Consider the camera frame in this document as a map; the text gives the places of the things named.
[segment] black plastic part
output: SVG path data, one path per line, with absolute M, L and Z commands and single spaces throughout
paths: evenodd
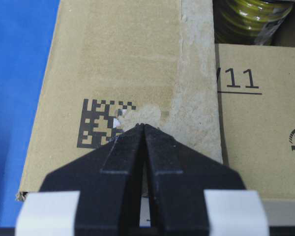
M 239 174 L 145 126 L 151 222 L 165 236 L 206 236 L 205 189 L 245 189 Z
M 40 191 L 80 190 L 77 236 L 117 236 L 139 227 L 144 125 L 50 173 Z
M 144 162 L 151 228 L 139 227 Z M 141 124 L 48 174 L 40 191 L 80 191 L 76 236 L 208 236 L 205 189 L 245 186 L 237 172 Z M 295 236 L 295 227 L 270 234 Z

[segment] cardboard box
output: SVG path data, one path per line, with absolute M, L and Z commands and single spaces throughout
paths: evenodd
M 224 161 L 262 198 L 295 200 L 295 48 L 216 52 Z
M 62 0 L 18 199 L 149 123 L 222 161 L 211 0 Z

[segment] blue surface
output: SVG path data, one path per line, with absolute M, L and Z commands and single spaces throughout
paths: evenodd
M 52 42 L 59 0 L 0 0 L 0 227 L 15 201 Z

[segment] black printed line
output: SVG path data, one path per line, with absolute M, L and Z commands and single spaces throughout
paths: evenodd
M 218 91 L 218 93 L 262 95 L 262 93 L 258 93 L 258 92 L 227 92 L 227 91 Z

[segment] white tape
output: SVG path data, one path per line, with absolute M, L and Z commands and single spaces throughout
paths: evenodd
M 80 192 L 30 193 L 16 224 L 16 236 L 74 236 Z
M 269 236 L 269 226 L 256 191 L 205 190 L 210 236 Z

